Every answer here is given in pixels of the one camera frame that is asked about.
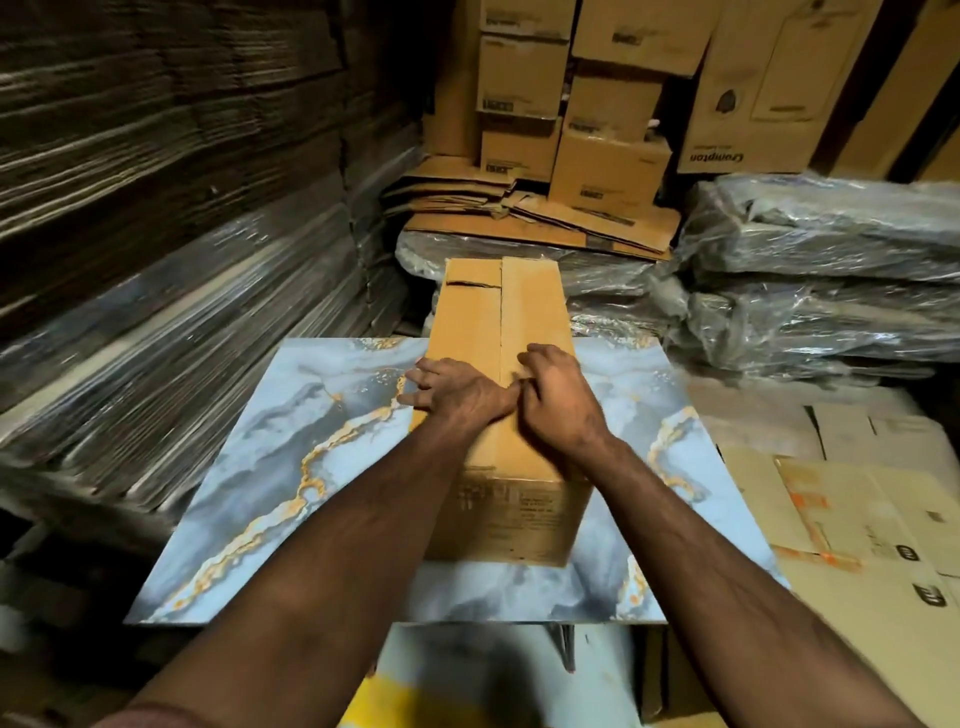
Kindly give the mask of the pile of flattened cardboard boxes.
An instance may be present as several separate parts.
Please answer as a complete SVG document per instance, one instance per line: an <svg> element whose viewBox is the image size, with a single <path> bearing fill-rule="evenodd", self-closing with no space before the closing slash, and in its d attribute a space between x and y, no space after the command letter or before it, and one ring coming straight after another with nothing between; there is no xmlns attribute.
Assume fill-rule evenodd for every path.
<svg viewBox="0 0 960 728"><path fill-rule="evenodd" d="M380 196L403 230L481 237L642 261L668 261L681 225L678 211L653 206L635 218L582 211L547 200L507 174L468 158L430 155Z"/></svg>

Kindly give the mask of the person's right forearm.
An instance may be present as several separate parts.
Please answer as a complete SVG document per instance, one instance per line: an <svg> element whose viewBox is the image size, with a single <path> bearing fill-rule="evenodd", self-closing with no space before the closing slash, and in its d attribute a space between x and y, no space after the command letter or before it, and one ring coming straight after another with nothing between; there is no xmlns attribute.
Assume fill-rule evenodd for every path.
<svg viewBox="0 0 960 728"><path fill-rule="evenodd" d="M608 431L563 452L598 487L730 728L927 728L839 635Z"/></svg>

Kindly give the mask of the plastic-wrapped bundle under cardboard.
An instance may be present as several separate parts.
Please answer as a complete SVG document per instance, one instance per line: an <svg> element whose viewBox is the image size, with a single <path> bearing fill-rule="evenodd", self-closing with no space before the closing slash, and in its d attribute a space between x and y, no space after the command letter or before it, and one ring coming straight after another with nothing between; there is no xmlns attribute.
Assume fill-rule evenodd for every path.
<svg viewBox="0 0 960 728"><path fill-rule="evenodd" d="M639 258L429 231L402 231L394 254L406 273L437 286L454 259L554 261L574 336L662 338L672 326L651 295L655 265Z"/></svg>

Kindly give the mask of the pile of flat cardboard sheets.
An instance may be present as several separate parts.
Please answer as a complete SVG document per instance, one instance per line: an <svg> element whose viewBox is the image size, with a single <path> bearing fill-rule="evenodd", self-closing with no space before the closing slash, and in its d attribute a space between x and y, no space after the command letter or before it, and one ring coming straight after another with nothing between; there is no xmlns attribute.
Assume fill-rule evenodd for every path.
<svg viewBox="0 0 960 728"><path fill-rule="evenodd" d="M906 386L680 374L691 403L651 466L731 544L822 618L928 728L960 728L960 460ZM830 564L813 549L773 459L862 468L920 561Z"/></svg>

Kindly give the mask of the person's left forearm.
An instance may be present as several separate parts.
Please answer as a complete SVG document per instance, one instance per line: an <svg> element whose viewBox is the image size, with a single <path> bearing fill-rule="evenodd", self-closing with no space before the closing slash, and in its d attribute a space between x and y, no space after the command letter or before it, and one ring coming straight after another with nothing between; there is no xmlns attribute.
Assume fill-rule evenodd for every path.
<svg viewBox="0 0 960 728"><path fill-rule="evenodd" d="M432 414L294 530L131 703L93 728L335 728L484 420Z"/></svg>

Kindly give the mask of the flat cardboard with orange print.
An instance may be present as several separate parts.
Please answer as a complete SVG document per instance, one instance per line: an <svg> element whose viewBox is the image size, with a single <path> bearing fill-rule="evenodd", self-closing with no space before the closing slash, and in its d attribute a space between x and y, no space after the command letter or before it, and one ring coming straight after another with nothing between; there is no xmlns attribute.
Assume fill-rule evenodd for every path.
<svg viewBox="0 0 960 728"><path fill-rule="evenodd" d="M866 469L775 456L814 552L836 566L921 561L893 502Z"/></svg>

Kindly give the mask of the large printed cardboard box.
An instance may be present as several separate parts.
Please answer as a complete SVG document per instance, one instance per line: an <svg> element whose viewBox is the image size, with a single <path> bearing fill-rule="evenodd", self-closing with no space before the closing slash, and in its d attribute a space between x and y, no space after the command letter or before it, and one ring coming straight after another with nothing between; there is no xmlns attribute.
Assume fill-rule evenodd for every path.
<svg viewBox="0 0 960 728"><path fill-rule="evenodd" d="M726 0L678 173L804 172L882 3Z"/></svg>

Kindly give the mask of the long brown cardboard box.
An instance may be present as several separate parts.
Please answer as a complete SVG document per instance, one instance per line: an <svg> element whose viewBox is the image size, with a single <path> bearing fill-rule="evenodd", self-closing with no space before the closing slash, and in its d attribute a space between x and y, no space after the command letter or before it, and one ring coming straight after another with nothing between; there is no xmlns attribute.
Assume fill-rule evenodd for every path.
<svg viewBox="0 0 960 728"><path fill-rule="evenodd" d="M530 343L574 354L556 262L447 261L426 358L468 363L507 387L530 377L518 360ZM466 456L425 559L564 567L593 493L510 414L487 427Z"/></svg>

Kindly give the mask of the yellow and white sheet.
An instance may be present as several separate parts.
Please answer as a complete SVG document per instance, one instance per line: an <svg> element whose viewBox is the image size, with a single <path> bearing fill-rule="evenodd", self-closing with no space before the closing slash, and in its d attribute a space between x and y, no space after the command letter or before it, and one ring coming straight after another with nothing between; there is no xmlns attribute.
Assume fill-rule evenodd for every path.
<svg viewBox="0 0 960 728"><path fill-rule="evenodd" d="M394 626L338 728L644 728L630 629L573 636L568 672L545 626Z"/></svg>

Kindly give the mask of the pile of plastic-wrapped bundles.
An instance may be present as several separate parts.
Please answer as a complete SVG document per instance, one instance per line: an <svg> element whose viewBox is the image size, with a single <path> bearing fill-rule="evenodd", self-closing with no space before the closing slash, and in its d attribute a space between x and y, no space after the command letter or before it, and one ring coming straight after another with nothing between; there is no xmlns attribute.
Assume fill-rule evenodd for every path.
<svg viewBox="0 0 960 728"><path fill-rule="evenodd" d="M923 379L960 365L960 182L702 180L655 275L671 343L714 370Z"/></svg>

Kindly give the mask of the person's right hand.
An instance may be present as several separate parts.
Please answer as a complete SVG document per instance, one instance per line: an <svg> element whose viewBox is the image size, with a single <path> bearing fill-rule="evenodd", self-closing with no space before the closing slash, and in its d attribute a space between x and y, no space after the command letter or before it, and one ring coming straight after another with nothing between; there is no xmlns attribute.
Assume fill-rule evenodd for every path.
<svg viewBox="0 0 960 728"><path fill-rule="evenodd" d="M614 450L616 439L573 354L555 345L529 344L517 359L538 382L542 409L521 417L539 440L578 466Z"/></svg>

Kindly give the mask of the person's left hand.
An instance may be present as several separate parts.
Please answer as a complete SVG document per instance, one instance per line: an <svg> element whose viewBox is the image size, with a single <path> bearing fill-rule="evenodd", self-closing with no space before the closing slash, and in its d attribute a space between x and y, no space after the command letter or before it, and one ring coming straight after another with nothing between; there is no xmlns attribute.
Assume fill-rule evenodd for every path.
<svg viewBox="0 0 960 728"><path fill-rule="evenodd" d="M433 371L441 375L441 386L434 391L399 394L397 402L425 412L425 419L414 435L435 446L469 448L478 436L502 418L488 417L488 392L493 389L517 389L514 382L504 387L471 364L442 358L420 358L410 371Z"/></svg>

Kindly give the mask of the stack of small cardboard boxes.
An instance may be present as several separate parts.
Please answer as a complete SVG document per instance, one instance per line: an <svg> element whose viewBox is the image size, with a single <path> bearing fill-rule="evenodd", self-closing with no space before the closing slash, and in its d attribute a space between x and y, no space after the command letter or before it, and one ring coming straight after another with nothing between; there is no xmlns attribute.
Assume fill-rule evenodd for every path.
<svg viewBox="0 0 960 728"><path fill-rule="evenodd" d="M426 152L547 185L571 209L652 213L672 156L665 84L699 67L726 0L424 0Z"/></svg>

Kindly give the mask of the stack of plastic-wrapped cardboard sheets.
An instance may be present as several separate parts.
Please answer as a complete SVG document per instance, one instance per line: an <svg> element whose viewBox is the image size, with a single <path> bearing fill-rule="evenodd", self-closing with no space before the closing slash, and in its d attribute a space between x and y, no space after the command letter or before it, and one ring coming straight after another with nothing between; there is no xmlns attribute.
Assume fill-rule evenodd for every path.
<svg viewBox="0 0 960 728"><path fill-rule="evenodd" d="M289 336L409 296L423 0L0 0L0 507L133 531Z"/></svg>

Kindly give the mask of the blue marble patterned tile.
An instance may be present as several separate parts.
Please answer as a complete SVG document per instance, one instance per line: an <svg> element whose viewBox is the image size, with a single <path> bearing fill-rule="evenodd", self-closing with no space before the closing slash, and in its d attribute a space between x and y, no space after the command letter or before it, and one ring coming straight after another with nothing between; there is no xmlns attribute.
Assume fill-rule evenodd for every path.
<svg viewBox="0 0 960 728"><path fill-rule="evenodd" d="M205 625L293 530L406 434L396 404L424 338L286 340L248 400L125 618ZM575 352L613 433L782 586L774 553L650 335L579 337ZM607 504L594 494L568 565L425 562L401 621L663 624Z"/></svg>

